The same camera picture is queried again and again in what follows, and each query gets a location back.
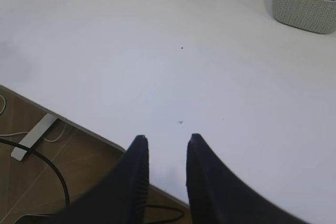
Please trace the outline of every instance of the floor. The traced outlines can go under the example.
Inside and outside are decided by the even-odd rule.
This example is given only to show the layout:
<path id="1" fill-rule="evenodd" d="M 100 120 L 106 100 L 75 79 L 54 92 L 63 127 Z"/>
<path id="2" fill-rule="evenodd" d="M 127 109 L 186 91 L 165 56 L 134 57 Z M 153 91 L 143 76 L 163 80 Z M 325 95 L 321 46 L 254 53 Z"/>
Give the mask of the floor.
<path id="1" fill-rule="evenodd" d="M 0 115 L 0 134 L 29 131 L 45 114 L 12 93 L 0 89 L 0 94 L 7 100 L 6 110 Z M 64 122 L 57 121 L 44 137 L 56 138 L 64 125 Z M 5 138 L 19 142 L 22 137 Z M 64 195 L 57 176 L 35 156 L 30 155 L 23 162 L 11 158 L 12 149 L 0 145 L 0 223 L 12 224 L 25 214 L 51 214 L 61 209 Z M 122 156 L 116 148 L 70 125 L 66 126 L 58 141 L 40 140 L 36 150 L 52 160 L 63 174 L 71 201 L 94 186 Z M 188 209 L 157 190 L 150 189 L 148 204 L 180 208 L 186 216 L 175 223 L 192 223 Z M 174 212 L 150 209 L 146 212 L 145 223 L 174 217 Z"/>

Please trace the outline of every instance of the desk surface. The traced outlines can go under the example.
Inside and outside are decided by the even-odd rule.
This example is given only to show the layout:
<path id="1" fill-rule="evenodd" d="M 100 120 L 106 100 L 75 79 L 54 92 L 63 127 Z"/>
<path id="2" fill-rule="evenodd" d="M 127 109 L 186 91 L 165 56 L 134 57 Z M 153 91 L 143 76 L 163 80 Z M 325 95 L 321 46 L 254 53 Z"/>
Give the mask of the desk surface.
<path id="1" fill-rule="evenodd" d="M 335 34 L 282 25 L 271 0 L 0 0 L 0 84 L 127 148 L 187 202 L 199 132 L 254 190 L 336 219 Z"/>

